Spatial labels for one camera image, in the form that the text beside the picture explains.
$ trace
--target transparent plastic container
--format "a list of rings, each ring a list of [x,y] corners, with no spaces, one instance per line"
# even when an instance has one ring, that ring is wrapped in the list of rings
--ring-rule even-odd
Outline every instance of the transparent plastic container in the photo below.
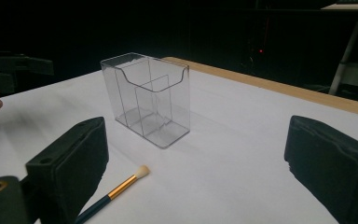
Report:
[[[190,132],[188,65],[129,53],[101,67],[118,122],[160,148]]]

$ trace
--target dark background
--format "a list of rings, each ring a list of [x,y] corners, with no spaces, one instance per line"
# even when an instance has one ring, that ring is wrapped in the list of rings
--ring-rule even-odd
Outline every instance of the dark background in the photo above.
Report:
[[[358,11],[320,10],[333,3],[0,0],[0,50],[54,63],[54,76],[18,75],[17,91],[100,70],[101,60],[128,52],[326,91],[358,21]],[[358,90],[344,97],[358,100]]]

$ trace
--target brush handle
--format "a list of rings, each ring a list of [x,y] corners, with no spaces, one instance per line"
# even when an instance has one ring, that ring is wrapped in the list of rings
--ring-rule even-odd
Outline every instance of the brush handle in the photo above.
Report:
[[[98,202],[93,204],[90,208],[84,211],[80,216],[77,217],[75,224],[83,224],[91,217],[93,217],[97,212],[99,212],[103,207],[111,202],[109,196],[103,196]]]

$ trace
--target brush holder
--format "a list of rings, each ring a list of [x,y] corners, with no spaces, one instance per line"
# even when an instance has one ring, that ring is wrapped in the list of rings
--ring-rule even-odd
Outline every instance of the brush holder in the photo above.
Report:
[[[118,122],[161,148],[190,132],[188,65],[129,53],[101,67]]]

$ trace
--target makeup brush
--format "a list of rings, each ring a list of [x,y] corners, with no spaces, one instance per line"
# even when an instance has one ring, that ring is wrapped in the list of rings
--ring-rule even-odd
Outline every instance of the makeup brush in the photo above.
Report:
[[[134,175],[128,178],[126,181],[121,183],[115,189],[110,191],[107,195],[103,196],[98,202],[93,204],[90,208],[84,211],[80,216],[77,217],[75,224],[82,224],[89,220],[92,216],[94,216],[97,212],[103,209],[107,204],[109,204],[112,200],[114,200],[121,192],[123,192],[126,188],[131,186],[138,179],[148,175],[150,173],[149,168],[147,166],[142,165],[136,171]]]

